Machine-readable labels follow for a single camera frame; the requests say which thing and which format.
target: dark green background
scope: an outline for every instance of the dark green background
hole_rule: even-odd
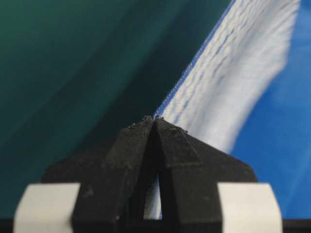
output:
[[[0,217],[49,164],[153,114],[229,2],[0,1]]]

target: white tape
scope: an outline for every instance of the white tape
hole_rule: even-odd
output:
[[[14,233],[72,233],[79,183],[31,184],[18,204]]]
[[[218,183],[223,233],[282,233],[276,198],[266,183]]]

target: white strip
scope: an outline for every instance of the white strip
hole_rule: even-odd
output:
[[[266,183],[218,183],[223,233],[282,233],[276,198]]]
[[[164,110],[164,119],[229,152],[255,103],[287,63],[299,4],[236,0]]]
[[[14,233],[72,233],[79,183],[31,184],[18,204]]]

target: black plastic part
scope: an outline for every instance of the black plastic part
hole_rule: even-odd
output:
[[[252,168],[161,118],[155,124],[163,220],[172,232],[222,232],[217,182],[257,182]]]
[[[81,183],[71,219],[75,233],[118,232],[128,216],[143,215],[143,209],[137,213],[131,206],[143,206],[139,202],[144,192],[134,190],[152,125],[152,118],[146,117],[121,130],[107,145],[73,155],[46,171],[43,183]],[[134,204],[128,203],[130,197]]]
[[[163,220],[144,220],[148,184],[159,176]],[[221,233],[217,182],[257,182],[247,164],[146,117],[114,138],[50,166],[43,183],[79,182],[75,233]],[[0,219],[0,232],[13,232]],[[310,219],[283,220],[284,233],[311,232]]]

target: blue edge trim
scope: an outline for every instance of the blue edge trim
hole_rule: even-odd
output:
[[[190,71],[193,69],[194,65],[196,64],[196,62],[198,61],[199,57],[202,55],[203,51],[205,50],[206,46],[208,45],[208,43],[211,41],[211,39],[213,38],[215,32],[217,31],[217,29],[219,28],[219,26],[221,25],[221,23],[223,22],[223,19],[226,17],[226,15],[228,14],[228,12],[230,11],[232,5],[236,2],[236,0],[232,0],[230,2],[230,4],[228,5],[228,7],[226,8],[225,12],[222,14],[222,16],[220,17],[220,19],[218,20],[217,24],[215,25],[215,27],[213,28],[213,30],[211,31],[211,33],[208,35],[208,37],[206,38],[206,40],[204,41],[203,45],[200,47],[200,49],[197,51],[196,55],[194,56],[194,58],[192,59],[192,61],[190,62],[190,64],[187,66],[186,70],[182,73],[181,78],[178,80],[178,82],[176,83],[176,85],[174,86],[174,88],[169,92],[169,94],[167,95],[167,97],[163,100],[163,102],[161,103],[161,105],[158,107],[158,109],[155,111],[154,113],[154,118],[157,116],[161,116],[165,110],[165,108],[169,105],[169,103],[171,102],[172,98],[175,96],[176,92],[178,91],[179,87],[184,83],[186,77],[189,75]]]

